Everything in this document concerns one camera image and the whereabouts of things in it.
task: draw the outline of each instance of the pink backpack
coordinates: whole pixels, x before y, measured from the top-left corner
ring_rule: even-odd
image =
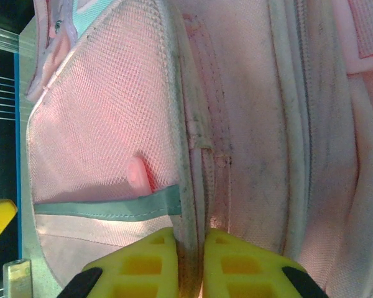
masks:
[[[220,228],[373,297],[373,0],[35,1],[35,227],[62,287],[163,227],[182,297]]]

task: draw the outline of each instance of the mesh side pocket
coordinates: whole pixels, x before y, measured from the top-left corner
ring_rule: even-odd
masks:
[[[154,1],[127,0],[82,36],[29,120],[35,203],[133,198],[132,156],[154,191],[177,183],[166,30]]]

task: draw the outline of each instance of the black rubber edge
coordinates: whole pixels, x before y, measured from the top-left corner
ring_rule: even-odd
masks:
[[[302,298],[329,298],[308,273],[289,266],[282,271]]]
[[[77,274],[57,296],[57,298],[87,298],[103,270],[91,268]]]

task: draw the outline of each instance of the teal binding strip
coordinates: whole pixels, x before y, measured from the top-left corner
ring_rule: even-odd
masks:
[[[35,204],[35,214],[71,215],[89,219],[140,222],[163,215],[180,215],[180,190],[169,186],[146,197],[129,201]]]

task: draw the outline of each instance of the dark background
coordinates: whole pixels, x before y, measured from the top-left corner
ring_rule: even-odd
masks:
[[[0,0],[0,28],[19,34],[34,15],[33,0]],[[0,76],[14,79],[14,54],[0,50]],[[14,85],[13,81],[0,83]],[[12,91],[14,88],[0,86],[0,90]],[[2,97],[14,99],[14,94],[0,93]],[[15,112],[15,101],[0,99],[0,111]],[[14,119],[15,114],[0,113],[0,117]],[[16,141],[15,121],[0,120],[0,199],[11,199],[16,203]],[[10,222],[0,236],[0,288],[2,288],[2,266],[18,259],[17,216]]]
[[[20,34],[33,16],[33,0],[0,0],[2,29]]]

